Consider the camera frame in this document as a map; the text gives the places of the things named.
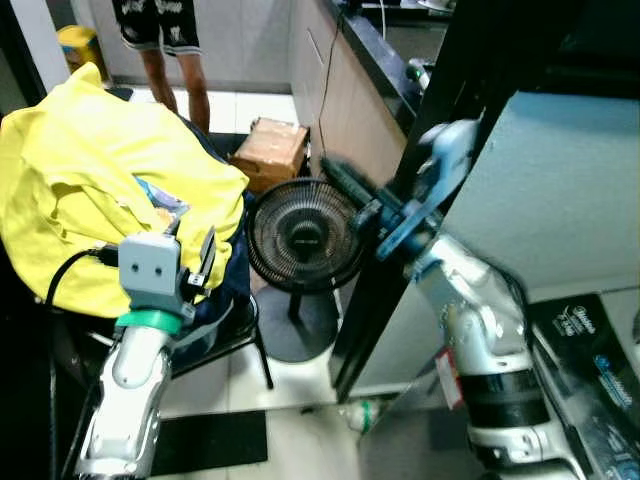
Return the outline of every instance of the chair leg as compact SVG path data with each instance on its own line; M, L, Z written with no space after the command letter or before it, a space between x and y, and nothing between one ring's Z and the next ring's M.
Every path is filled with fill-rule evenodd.
M260 333L260 327L256 325L256 347L260 353L260 361L262 362L262 369L264 370L264 378L267 381L267 388L273 390L273 380L271 379L271 371L269 370L269 364L267 363L267 352L264 349L264 342L262 341L262 334Z

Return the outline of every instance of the black fan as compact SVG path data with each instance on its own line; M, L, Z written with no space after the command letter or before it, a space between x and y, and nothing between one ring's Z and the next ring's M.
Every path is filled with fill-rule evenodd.
M299 178L276 185L249 213L249 259L271 284L256 294L270 357L309 360L338 331L332 290L358 270L362 248L349 228L356 207L330 184Z

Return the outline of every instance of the black countertop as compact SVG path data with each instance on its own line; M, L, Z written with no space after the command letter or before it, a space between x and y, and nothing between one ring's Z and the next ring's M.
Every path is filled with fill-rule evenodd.
M416 118L422 96L417 84L405 75L405 61L382 39L382 35L366 18L379 7L365 6L364 11L350 12L346 2L323 0L333 17L340 23L340 30L349 43L362 67L366 70L382 97L385 105L395 118L400 129L409 134ZM387 7L387 15L393 19L422 19L447 21L442 15L432 12L415 1L403 1L400 7Z

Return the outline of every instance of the yellow cloth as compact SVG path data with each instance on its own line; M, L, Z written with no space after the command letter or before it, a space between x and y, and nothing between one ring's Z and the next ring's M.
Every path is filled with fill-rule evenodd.
M60 265L98 242L119 243L167 226L134 175L190 205L178 239L182 264L216 229L208 286L222 282L247 178L212 159L181 120L159 104L131 104L105 92L93 64L40 104L7 116L0 128L0 236L22 281L44 298ZM129 298L115 268L86 258L64 276L55 305L116 317Z

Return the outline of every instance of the tiled floor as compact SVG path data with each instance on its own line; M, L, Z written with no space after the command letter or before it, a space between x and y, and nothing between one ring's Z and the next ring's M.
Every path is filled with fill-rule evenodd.
M153 102L148 88L132 87L132 102ZM189 98L181 88L173 89L178 112L189 118ZM211 122L209 130L217 133L249 133L251 122L256 118L297 123L296 109L291 95L269 93L209 92Z
M156 480L358 480L357 440L338 407L267 412L269 461Z

